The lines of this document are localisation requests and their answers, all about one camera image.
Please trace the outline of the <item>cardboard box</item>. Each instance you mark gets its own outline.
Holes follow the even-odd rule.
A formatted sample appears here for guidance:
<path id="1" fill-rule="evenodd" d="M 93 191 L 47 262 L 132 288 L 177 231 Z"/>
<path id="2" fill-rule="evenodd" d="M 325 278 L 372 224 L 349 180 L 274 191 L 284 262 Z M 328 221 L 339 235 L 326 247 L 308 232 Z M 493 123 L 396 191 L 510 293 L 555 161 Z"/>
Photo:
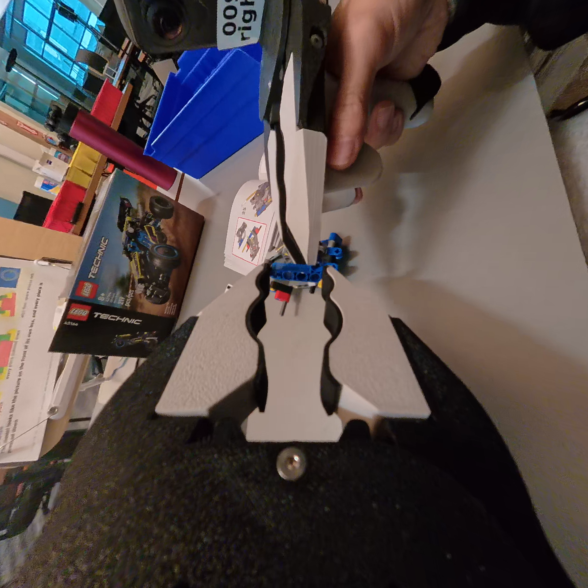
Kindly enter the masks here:
<path id="1" fill-rule="evenodd" d="M 13 219 L 1 218 L 1 257 L 76 262 L 83 238 Z"/>

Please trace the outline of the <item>person's right hand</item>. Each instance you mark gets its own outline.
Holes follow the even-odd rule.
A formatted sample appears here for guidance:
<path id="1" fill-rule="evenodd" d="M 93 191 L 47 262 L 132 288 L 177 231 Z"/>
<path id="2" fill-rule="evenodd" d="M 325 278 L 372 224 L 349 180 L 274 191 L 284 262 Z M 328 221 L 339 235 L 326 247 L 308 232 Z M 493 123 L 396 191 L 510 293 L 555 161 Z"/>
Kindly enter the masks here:
<path id="1" fill-rule="evenodd" d="M 326 67 L 339 79 L 327 163 L 342 170 L 366 143 L 397 142 L 404 114 L 389 100 L 369 107 L 377 77 L 409 80 L 435 54 L 449 21 L 447 1 L 341 1 L 334 11 Z"/>

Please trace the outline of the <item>clear plastic container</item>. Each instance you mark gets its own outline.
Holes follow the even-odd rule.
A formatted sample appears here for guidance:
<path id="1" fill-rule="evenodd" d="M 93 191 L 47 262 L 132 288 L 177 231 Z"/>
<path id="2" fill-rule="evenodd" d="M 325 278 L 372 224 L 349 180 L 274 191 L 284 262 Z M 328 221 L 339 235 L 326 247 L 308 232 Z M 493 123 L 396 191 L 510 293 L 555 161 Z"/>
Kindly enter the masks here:
<path id="1" fill-rule="evenodd" d="M 62 354 L 47 425 L 87 430 L 122 383 L 141 363 L 134 357 Z"/>

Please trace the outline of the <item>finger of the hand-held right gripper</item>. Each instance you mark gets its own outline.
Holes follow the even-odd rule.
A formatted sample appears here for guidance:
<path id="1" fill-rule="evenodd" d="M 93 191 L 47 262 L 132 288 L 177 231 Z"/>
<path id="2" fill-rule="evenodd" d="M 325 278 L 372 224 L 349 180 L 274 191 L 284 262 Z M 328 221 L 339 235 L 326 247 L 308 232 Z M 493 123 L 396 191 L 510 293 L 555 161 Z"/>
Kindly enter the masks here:
<path id="1" fill-rule="evenodd" d="M 320 131 L 298 127 L 295 59 L 290 55 L 283 80 L 280 109 L 285 147 L 285 222 L 307 265 L 315 265 L 325 181 L 327 138 Z"/>
<path id="2" fill-rule="evenodd" d="M 272 196 L 277 202 L 277 225 L 290 257 L 297 264 L 303 264 L 303 255 L 288 226 L 286 212 L 288 206 L 287 190 L 285 184 L 285 140 L 280 124 L 264 125 L 264 154 L 266 158 L 266 170 Z"/>

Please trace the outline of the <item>red storage bin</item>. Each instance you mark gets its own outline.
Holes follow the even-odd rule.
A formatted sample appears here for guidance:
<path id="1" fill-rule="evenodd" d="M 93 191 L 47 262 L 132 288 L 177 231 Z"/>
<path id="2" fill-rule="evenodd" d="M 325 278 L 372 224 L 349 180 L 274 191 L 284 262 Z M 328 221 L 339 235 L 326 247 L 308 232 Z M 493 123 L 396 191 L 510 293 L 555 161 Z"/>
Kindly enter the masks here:
<path id="1" fill-rule="evenodd" d="M 53 231 L 72 233 L 79 218 L 86 188 L 69 180 L 64 181 L 51 204 L 42 227 Z"/>
<path id="2" fill-rule="evenodd" d="M 91 115 L 106 125 L 111 126 L 122 98 L 123 92 L 109 80 L 104 80 L 91 109 Z"/>

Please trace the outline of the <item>lego instruction booklet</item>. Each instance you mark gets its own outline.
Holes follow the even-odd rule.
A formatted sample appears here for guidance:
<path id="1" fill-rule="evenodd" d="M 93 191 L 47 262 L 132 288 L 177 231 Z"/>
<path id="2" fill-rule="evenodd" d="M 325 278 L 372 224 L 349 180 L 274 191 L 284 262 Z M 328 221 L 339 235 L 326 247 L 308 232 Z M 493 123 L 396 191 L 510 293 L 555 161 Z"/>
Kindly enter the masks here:
<path id="1" fill-rule="evenodd" d="M 224 247 L 224 266 L 247 275 L 282 245 L 277 203 L 267 180 L 251 180 L 235 196 Z"/>

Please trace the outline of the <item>dark lego set box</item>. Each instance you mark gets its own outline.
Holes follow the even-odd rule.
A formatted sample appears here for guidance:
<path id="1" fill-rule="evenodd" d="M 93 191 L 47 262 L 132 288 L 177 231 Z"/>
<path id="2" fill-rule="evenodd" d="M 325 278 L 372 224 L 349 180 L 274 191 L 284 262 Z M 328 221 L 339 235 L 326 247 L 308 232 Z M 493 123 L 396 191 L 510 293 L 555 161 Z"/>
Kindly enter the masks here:
<path id="1" fill-rule="evenodd" d="M 176 325 L 204 224 L 115 170 L 96 198 L 49 351 L 148 357 Z"/>

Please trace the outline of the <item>maroon rolled mat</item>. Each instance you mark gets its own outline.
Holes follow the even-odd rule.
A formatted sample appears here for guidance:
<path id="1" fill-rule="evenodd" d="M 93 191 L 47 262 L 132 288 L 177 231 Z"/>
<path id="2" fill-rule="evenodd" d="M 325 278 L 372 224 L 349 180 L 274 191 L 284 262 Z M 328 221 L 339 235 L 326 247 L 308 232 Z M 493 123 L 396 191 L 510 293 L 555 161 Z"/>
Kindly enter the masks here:
<path id="1" fill-rule="evenodd" d="M 63 113 L 60 128 L 78 142 L 157 187 L 165 190 L 173 187 L 178 175 L 175 168 L 145 155 L 136 143 L 91 114 L 69 106 Z"/>

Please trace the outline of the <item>small blue plastic bin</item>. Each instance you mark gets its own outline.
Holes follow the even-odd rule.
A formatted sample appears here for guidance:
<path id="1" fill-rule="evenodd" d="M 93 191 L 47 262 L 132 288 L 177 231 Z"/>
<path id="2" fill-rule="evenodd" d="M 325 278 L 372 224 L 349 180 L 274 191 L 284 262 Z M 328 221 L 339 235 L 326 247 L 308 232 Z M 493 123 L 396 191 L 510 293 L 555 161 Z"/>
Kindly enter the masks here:
<path id="1" fill-rule="evenodd" d="M 207 76 L 220 64 L 229 51 L 217 48 L 185 51 L 178 59 L 178 75 L 187 77 L 196 68 L 197 73 Z"/>

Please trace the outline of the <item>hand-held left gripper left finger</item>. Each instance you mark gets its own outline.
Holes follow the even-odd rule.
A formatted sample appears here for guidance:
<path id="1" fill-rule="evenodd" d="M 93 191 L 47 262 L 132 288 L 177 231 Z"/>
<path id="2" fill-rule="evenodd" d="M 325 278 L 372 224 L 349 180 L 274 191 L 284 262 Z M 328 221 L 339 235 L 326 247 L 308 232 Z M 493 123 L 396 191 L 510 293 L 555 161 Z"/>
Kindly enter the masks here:
<path id="1" fill-rule="evenodd" d="M 269 264 L 243 276 L 202 310 L 155 411 L 169 417 L 247 418 L 264 411 L 268 374 Z"/>

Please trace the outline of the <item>blue lego car assembly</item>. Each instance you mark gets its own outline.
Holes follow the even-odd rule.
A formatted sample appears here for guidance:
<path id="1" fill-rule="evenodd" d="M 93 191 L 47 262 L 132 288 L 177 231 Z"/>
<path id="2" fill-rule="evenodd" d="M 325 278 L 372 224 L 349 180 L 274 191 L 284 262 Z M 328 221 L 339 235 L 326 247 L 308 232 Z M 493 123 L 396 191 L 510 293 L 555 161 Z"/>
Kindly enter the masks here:
<path id="1" fill-rule="evenodd" d="M 318 260 L 313 265 L 296 263 L 283 243 L 271 249 L 266 257 L 270 263 L 270 291 L 281 304 L 280 316 L 284 316 L 295 290 L 313 293 L 321 288 L 326 268 L 342 268 L 347 254 L 348 247 L 336 232 L 319 242 Z"/>

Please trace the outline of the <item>large blue plastic bin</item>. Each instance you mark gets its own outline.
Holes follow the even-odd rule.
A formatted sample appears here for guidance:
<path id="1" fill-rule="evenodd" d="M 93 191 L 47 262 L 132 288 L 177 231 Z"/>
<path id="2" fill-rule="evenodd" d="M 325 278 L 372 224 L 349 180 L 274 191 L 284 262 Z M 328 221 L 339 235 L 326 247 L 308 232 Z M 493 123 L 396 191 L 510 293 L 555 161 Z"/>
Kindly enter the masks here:
<path id="1" fill-rule="evenodd" d="M 260 44 L 230 50 L 207 76 L 170 73 L 143 153 L 201 179 L 263 133 Z"/>

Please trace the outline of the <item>printed paper sign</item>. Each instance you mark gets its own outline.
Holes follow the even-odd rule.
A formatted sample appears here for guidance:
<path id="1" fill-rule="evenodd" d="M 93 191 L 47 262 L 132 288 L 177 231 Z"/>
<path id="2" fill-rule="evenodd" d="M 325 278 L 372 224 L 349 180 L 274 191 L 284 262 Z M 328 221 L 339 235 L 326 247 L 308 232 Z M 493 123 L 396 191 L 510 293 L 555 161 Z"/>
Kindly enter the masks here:
<path id="1" fill-rule="evenodd" d="M 58 267 L 1 258 L 1 467 L 40 456 L 60 357 L 49 347 L 65 278 Z"/>

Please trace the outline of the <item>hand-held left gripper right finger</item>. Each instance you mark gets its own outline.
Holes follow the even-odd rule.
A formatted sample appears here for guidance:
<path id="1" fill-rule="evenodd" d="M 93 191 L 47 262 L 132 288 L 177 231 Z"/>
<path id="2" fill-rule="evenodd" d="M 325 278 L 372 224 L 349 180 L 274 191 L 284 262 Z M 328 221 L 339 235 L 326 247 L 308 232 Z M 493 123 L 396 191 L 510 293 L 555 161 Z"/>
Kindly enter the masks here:
<path id="1" fill-rule="evenodd" d="M 328 415 L 427 419 L 431 410 L 386 307 L 328 266 L 323 323 L 330 333 L 320 375 Z"/>

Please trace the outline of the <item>yellow storage bin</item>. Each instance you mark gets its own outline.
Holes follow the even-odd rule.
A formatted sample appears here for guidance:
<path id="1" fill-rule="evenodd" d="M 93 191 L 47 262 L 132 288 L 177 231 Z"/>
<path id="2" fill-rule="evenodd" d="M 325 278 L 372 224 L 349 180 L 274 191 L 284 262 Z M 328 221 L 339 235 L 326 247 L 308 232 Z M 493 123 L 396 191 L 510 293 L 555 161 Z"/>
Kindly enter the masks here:
<path id="1" fill-rule="evenodd" d="M 87 189 L 94 173 L 102 173 L 107 158 L 90 146 L 79 142 L 65 174 L 64 181 L 72 182 Z"/>

